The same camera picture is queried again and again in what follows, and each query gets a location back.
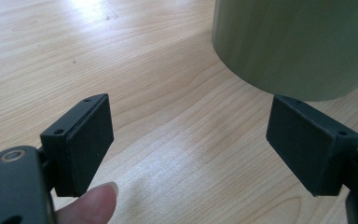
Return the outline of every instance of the green container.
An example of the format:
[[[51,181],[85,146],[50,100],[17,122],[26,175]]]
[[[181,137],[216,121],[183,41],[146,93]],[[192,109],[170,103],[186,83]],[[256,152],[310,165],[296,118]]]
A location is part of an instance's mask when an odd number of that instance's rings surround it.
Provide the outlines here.
[[[358,87],[358,0],[216,0],[213,46],[263,91],[334,99]]]

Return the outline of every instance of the light wood surface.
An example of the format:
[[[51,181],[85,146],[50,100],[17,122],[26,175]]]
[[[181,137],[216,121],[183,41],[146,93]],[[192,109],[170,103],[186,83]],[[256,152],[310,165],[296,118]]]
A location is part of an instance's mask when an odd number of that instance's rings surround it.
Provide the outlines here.
[[[312,197],[269,146],[272,95],[220,62],[213,7],[0,0],[0,151],[107,92],[116,140],[91,186],[118,183],[111,223],[346,223],[348,191]],[[358,89],[312,105],[358,132]]]

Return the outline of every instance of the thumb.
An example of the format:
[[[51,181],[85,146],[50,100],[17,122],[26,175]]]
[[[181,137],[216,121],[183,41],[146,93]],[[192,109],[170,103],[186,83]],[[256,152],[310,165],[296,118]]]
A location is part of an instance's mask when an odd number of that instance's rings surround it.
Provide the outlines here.
[[[58,223],[106,224],[115,212],[117,194],[118,187],[115,182],[91,189],[57,211]]]

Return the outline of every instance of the round metal joint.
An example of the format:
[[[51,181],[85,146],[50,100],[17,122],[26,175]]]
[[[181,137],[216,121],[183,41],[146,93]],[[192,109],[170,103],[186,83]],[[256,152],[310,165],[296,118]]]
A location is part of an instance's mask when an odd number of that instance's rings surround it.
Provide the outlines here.
[[[11,162],[11,161],[16,161],[19,160],[21,157],[23,157],[25,155],[25,150],[23,149],[15,149],[12,151],[9,151],[7,153],[5,153],[3,156],[1,156],[1,161],[2,162]]]

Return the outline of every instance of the green cylindrical object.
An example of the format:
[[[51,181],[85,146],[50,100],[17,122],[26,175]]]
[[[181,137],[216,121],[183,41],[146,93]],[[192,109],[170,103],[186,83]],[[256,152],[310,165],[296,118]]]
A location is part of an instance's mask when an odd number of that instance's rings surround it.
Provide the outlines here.
[[[213,46],[263,91],[334,99],[358,87],[358,0],[216,0]]]

